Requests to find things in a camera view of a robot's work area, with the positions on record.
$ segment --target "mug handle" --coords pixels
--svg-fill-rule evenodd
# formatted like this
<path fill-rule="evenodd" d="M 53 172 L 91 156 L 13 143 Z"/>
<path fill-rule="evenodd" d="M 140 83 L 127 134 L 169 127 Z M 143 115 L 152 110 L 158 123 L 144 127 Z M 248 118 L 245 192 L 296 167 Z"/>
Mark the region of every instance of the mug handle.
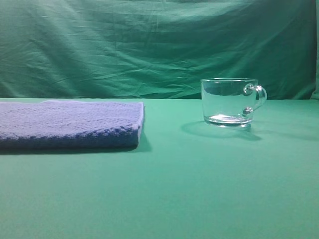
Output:
<path fill-rule="evenodd" d="M 259 100 L 253 107 L 246 107 L 243 110 L 243 112 L 242 112 L 243 117 L 249 116 L 252 112 L 254 112 L 256 109 L 258 109 L 260 106 L 262 106 L 267 99 L 267 92 L 263 87 L 254 86 L 253 84 L 247 84 L 244 87 L 245 95 L 250 95 L 253 91 L 257 91 L 257 93 L 259 95 Z"/>

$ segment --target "towel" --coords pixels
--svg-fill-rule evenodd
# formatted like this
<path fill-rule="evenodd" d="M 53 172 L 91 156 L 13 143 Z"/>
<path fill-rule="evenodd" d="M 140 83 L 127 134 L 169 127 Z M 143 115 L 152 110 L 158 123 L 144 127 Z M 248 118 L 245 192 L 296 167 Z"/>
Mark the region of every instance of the towel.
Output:
<path fill-rule="evenodd" d="M 143 103 L 50 100 L 0 103 L 0 148 L 131 147 Z"/>

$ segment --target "table surface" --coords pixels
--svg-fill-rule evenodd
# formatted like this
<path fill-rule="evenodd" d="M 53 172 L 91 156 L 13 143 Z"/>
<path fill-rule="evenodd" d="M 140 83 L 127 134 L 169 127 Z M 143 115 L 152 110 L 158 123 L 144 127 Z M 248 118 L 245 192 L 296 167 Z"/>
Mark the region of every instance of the table surface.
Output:
<path fill-rule="evenodd" d="M 200 100 L 120 101 L 145 103 L 136 149 L 0 152 L 0 238 L 319 238 L 319 101 L 267 101 L 242 131 Z"/>

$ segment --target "clear glass cup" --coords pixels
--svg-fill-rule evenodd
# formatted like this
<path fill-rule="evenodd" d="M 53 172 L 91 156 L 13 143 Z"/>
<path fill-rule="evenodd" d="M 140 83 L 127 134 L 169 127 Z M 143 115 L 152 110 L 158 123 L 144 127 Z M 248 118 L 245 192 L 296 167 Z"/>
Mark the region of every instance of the clear glass cup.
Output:
<path fill-rule="evenodd" d="M 249 126 L 255 110 L 267 99 L 256 79 L 203 79 L 201 91 L 204 120 L 221 127 Z"/>

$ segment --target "glass mug rim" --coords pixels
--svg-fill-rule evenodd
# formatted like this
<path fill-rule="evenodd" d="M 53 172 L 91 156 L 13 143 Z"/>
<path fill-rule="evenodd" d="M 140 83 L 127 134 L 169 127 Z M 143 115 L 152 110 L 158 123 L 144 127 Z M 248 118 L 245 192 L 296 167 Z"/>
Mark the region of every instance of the glass mug rim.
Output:
<path fill-rule="evenodd" d="M 225 82 L 258 82 L 257 79 L 252 78 L 208 78 L 201 79 L 201 82 L 215 82 L 215 83 L 225 83 Z"/>

